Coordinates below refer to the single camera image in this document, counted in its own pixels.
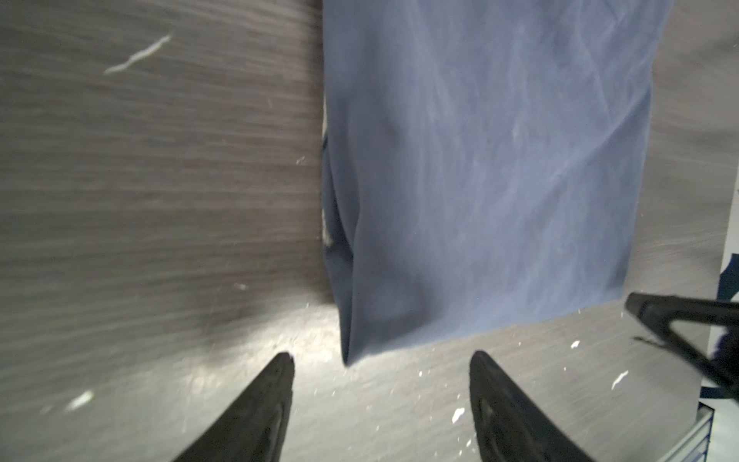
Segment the blue grey tank top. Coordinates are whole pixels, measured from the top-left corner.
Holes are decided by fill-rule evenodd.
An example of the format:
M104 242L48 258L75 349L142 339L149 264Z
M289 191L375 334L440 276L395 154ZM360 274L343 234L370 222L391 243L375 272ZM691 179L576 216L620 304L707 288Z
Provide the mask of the blue grey tank top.
M326 1L346 365L621 298L668 1Z

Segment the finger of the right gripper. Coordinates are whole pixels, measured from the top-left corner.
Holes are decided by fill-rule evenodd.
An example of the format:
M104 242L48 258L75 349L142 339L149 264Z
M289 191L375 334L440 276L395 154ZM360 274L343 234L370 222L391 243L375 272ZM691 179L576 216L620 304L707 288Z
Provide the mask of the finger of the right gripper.
M632 293L625 310L724 398L738 399L736 302Z

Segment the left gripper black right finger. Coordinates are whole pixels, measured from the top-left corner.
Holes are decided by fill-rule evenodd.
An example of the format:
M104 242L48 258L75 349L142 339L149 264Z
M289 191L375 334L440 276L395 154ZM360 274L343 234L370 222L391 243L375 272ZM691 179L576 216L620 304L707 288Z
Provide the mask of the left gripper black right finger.
M481 350L471 357L470 399L482 461L593 461Z

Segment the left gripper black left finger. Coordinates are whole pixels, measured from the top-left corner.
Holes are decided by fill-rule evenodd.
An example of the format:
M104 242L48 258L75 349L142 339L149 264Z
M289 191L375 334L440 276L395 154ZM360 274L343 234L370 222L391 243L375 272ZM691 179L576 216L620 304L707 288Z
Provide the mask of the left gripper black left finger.
M279 461L290 420L293 385L294 358L280 352L174 461Z

